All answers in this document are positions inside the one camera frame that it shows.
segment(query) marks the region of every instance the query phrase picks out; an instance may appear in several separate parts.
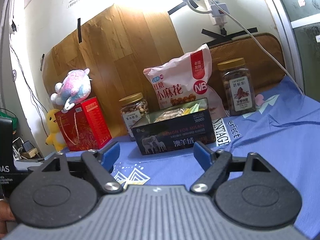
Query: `blue cloth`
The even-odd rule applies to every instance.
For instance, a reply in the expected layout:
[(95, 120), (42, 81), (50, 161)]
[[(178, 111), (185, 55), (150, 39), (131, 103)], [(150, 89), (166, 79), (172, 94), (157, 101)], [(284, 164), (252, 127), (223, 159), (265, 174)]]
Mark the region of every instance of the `blue cloth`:
[[(261, 94), (265, 103), (255, 113), (223, 119), (228, 144), (208, 146), (242, 157), (257, 152), (271, 163), (302, 195), (295, 227), (313, 238), (320, 231), (320, 103), (300, 95), (288, 77)], [(215, 128), (217, 136), (226, 138), (221, 125)], [(189, 189), (204, 172), (192, 148), (143, 156), (128, 137), (113, 140), (121, 143), (112, 175), (122, 185), (138, 181), (145, 185), (182, 184)], [(230, 179), (239, 175), (232, 173)]]

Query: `pink and blue plush toy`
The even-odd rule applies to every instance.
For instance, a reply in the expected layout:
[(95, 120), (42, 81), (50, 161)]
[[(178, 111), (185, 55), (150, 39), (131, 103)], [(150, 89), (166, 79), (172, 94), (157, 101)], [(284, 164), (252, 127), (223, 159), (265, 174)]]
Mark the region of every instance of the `pink and blue plush toy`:
[(64, 79), (63, 83), (55, 85), (56, 93), (52, 94), (50, 99), (52, 103), (64, 106), (62, 112), (66, 113), (75, 104), (84, 101), (91, 92), (90, 80), (88, 77), (90, 70), (72, 70)]

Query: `yellow duck toy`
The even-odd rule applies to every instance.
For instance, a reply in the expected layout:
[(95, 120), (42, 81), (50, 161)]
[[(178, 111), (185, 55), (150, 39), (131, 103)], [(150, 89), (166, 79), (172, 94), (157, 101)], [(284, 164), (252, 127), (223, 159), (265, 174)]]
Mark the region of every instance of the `yellow duck toy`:
[(54, 113), (59, 111), (60, 110), (58, 109), (50, 110), (45, 118), (47, 120), (47, 125), (50, 130), (50, 134), (48, 138), (45, 140), (45, 143), (48, 145), (53, 145), (57, 152), (61, 151), (64, 147), (67, 146), (59, 129), (56, 117), (54, 116)]

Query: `human hand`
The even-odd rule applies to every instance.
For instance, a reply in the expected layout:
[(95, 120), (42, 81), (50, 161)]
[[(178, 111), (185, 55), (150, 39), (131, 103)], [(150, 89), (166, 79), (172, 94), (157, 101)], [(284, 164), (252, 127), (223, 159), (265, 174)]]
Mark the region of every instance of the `human hand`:
[(5, 200), (0, 200), (0, 238), (7, 234), (6, 221), (15, 221), (9, 204)]

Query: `white snack bag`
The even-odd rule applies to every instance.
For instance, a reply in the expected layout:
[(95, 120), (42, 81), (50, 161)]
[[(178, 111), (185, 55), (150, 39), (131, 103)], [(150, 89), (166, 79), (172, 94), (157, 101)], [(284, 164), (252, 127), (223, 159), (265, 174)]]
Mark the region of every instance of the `white snack bag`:
[(153, 85), (161, 109), (207, 98), (211, 119), (226, 117), (221, 98), (207, 85), (212, 73), (207, 44), (162, 66), (146, 68), (143, 73)]

